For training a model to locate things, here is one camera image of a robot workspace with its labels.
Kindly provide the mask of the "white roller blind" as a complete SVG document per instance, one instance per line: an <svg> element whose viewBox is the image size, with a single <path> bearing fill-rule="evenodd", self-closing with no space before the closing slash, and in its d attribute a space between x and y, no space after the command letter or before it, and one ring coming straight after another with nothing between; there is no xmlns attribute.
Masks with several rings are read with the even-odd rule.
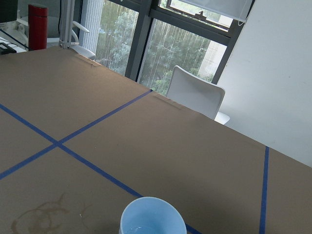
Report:
<svg viewBox="0 0 312 234"><path fill-rule="evenodd" d="M182 2L246 23L254 0L182 0Z"/></svg>

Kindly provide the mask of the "white plastic chair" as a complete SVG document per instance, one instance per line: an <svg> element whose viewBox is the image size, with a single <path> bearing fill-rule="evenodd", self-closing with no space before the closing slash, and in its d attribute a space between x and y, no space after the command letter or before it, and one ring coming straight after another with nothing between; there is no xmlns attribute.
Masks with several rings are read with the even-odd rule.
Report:
<svg viewBox="0 0 312 234"><path fill-rule="evenodd" d="M200 79L176 65L166 97L194 111L226 124L230 117L219 111L225 90Z"/></svg>

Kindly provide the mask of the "red thermos bottle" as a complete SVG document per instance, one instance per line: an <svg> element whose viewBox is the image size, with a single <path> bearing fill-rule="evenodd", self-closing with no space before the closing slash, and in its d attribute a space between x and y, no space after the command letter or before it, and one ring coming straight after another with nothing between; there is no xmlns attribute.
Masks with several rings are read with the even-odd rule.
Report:
<svg viewBox="0 0 312 234"><path fill-rule="evenodd" d="M28 4L28 44L30 50L47 48L48 8L31 3Z"/></svg>

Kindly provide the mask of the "aluminium frame post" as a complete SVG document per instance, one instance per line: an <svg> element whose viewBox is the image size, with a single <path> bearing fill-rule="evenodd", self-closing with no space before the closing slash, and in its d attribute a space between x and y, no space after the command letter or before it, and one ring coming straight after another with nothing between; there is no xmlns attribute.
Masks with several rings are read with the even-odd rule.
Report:
<svg viewBox="0 0 312 234"><path fill-rule="evenodd" d="M72 23L74 17L74 0L61 1L59 46L63 49L71 47Z"/></svg>

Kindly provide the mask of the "light blue plastic cup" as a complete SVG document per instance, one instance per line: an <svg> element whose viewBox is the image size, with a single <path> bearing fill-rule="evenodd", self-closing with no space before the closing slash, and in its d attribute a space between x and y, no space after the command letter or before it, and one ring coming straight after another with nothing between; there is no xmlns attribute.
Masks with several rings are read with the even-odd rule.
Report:
<svg viewBox="0 0 312 234"><path fill-rule="evenodd" d="M186 224L170 203L141 197L127 205L120 219L120 234L185 234Z"/></svg>

